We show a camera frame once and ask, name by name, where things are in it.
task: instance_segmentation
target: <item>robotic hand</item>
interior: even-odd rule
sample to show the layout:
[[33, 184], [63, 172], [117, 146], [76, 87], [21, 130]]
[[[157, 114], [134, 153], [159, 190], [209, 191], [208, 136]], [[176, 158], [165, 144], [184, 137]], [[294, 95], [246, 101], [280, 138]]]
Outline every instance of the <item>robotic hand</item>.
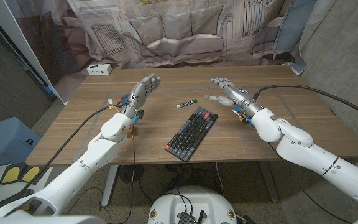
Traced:
[[137, 110], [144, 105], [146, 98], [160, 86], [160, 77], [154, 78], [154, 73], [145, 77], [132, 89], [128, 104], [121, 109], [121, 113], [132, 119]]
[[309, 133], [288, 121], [281, 118], [273, 120], [273, 112], [258, 105], [246, 90], [235, 86], [227, 78], [211, 80], [244, 110], [246, 116], [252, 118], [252, 124], [263, 141], [276, 142], [281, 139], [276, 148], [280, 157], [316, 172], [358, 202], [357, 166], [319, 147]]
[[256, 112], [263, 109], [252, 99], [247, 90], [239, 88], [227, 78], [212, 78], [211, 81], [218, 84], [230, 99], [223, 96], [220, 96], [219, 98], [215, 96], [204, 96], [204, 98], [208, 100], [216, 100], [224, 106], [238, 105], [240, 108], [244, 109], [246, 115], [251, 117], [255, 115]]

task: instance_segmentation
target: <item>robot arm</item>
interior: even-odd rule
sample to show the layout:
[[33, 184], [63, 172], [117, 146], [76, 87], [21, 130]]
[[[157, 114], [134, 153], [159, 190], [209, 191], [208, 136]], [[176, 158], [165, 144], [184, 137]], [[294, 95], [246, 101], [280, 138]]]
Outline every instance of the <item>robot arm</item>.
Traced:
[[[44, 189], [1, 207], [0, 218], [14, 215], [23, 217], [61, 214], [92, 174], [117, 156], [119, 144], [126, 138], [123, 130], [130, 128], [137, 110], [159, 84], [160, 78], [154, 78], [154, 73], [139, 82], [132, 89], [125, 108], [103, 124], [101, 132], [90, 141], [87, 151], [76, 162]], [[31, 214], [21, 210], [27, 206], [36, 209]]]
[[313, 143], [306, 131], [292, 126], [284, 119], [274, 119], [274, 113], [261, 107], [246, 90], [226, 78], [212, 79], [225, 94], [252, 118], [258, 135], [265, 142], [276, 142], [276, 150], [284, 159], [310, 169], [330, 181], [358, 202], [358, 167]]

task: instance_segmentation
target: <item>table top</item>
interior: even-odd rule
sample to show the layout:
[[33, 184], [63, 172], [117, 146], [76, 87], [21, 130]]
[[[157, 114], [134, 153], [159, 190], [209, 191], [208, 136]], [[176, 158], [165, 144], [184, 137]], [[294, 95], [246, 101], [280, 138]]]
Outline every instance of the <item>table top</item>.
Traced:
[[[107, 99], [120, 101], [146, 75], [161, 77], [158, 90], [148, 98], [144, 117], [135, 125], [135, 160], [138, 164], [182, 162], [165, 152], [173, 135], [183, 126], [197, 107], [202, 106], [219, 118], [196, 149], [189, 162], [264, 161], [277, 160], [277, 155], [263, 142], [255, 128], [244, 125], [232, 112], [218, 102], [204, 100], [204, 95], [224, 96], [210, 78], [226, 77], [250, 94], [259, 88], [276, 84], [305, 85], [289, 66], [196, 67], [114, 70], [106, 76], [88, 76], [77, 89], [41, 141], [27, 158], [30, 166], [45, 164], [90, 114], [108, 104]], [[197, 99], [184, 108], [177, 104]], [[316, 93], [297, 88], [276, 88], [263, 91], [258, 97], [261, 106], [309, 132], [314, 143], [340, 157], [358, 157], [358, 139], [347, 129]], [[85, 151], [89, 141], [116, 110], [104, 110], [90, 119], [52, 162], [68, 166]], [[120, 144], [120, 152], [112, 164], [132, 164], [132, 139]]]

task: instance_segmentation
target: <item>printed backdrop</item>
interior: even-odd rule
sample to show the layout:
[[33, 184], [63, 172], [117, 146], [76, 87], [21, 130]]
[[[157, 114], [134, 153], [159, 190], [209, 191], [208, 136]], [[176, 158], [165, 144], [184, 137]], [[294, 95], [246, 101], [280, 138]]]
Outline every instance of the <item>printed backdrop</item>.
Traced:
[[250, 62], [291, 52], [316, 0], [6, 0], [54, 84], [121, 68]]

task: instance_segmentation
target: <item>black keyboard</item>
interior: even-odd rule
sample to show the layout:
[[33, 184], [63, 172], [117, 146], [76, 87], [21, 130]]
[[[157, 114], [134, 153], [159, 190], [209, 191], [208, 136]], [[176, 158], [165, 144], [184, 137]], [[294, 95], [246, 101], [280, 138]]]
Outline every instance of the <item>black keyboard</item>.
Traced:
[[198, 107], [165, 146], [165, 150], [183, 162], [189, 161], [216, 118], [217, 114]]

